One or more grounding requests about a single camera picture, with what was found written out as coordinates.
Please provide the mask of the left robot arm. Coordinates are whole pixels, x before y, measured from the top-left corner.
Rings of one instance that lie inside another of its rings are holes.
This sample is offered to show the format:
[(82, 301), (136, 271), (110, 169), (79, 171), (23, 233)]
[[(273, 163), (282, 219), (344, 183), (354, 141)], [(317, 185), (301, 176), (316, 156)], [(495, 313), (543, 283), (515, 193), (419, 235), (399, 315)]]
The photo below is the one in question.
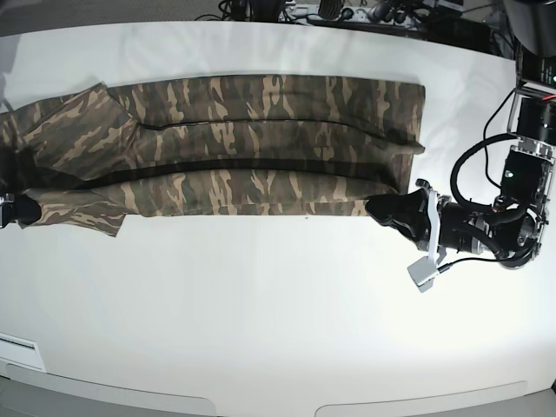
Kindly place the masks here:
[[(481, 252), (504, 268), (520, 268), (541, 248), (548, 225), (548, 203), (555, 170), (555, 3), (506, 1), (510, 30), (517, 40), (516, 85), (507, 131), (484, 136), (455, 162), (450, 195), (439, 195), (420, 179), (407, 195), (371, 197), (365, 209), (381, 226), (397, 230), (426, 256), (417, 266), (442, 274), (453, 265), (443, 259), (449, 249), (465, 261), (481, 261)], [(465, 198), (458, 186), (464, 163), (495, 143), (513, 146), (497, 183), (492, 204)]]

